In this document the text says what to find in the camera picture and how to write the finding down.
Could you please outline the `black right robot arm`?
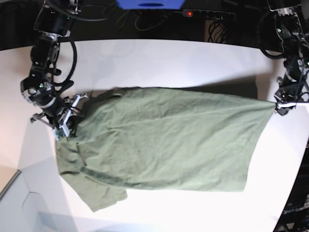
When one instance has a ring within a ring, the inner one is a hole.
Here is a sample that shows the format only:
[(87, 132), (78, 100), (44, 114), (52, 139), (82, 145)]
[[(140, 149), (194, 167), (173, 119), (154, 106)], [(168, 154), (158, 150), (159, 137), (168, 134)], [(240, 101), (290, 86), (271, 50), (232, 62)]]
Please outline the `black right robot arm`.
[(81, 4), (80, 0), (44, 1), (34, 25), (39, 38), (31, 49), (32, 65), (28, 77), (20, 83), (22, 97), (42, 110), (41, 113), (34, 114), (30, 121), (40, 121), (49, 126), (57, 141), (74, 132), (74, 118), (83, 117), (77, 105), (87, 97), (86, 93), (76, 94), (72, 98), (61, 97), (73, 85), (71, 77), (77, 65), (77, 49), (73, 39), (70, 39), (73, 51), (70, 72), (63, 81), (55, 81), (55, 77), (61, 75), (61, 70), (56, 67), (60, 39), (70, 36)]

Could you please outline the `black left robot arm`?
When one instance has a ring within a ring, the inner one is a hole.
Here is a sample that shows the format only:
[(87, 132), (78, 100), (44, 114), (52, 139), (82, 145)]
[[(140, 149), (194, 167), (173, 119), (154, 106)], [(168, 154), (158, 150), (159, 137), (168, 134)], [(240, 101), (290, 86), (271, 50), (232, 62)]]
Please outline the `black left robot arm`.
[(296, 106), (309, 103), (304, 99), (309, 94), (309, 25), (300, 0), (268, 0), (267, 4), (269, 11), (263, 14), (258, 23), (258, 34), (264, 20), (272, 16), (282, 53), (271, 55), (265, 49), (260, 50), (270, 59), (284, 60), (286, 71), (283, 77), (277, 78), (279, 88), (274, 94), (277, 102), (275, 112), (284, 116)]

